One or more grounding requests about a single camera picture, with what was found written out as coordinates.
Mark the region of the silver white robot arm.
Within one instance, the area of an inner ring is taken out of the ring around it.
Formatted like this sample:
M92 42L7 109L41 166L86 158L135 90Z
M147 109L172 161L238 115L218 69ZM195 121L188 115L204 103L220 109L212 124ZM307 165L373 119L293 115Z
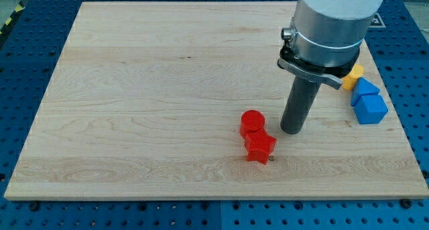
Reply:
M371 21L383 0L298 0L278 66L295 76L293 87L339 89L352 70Z

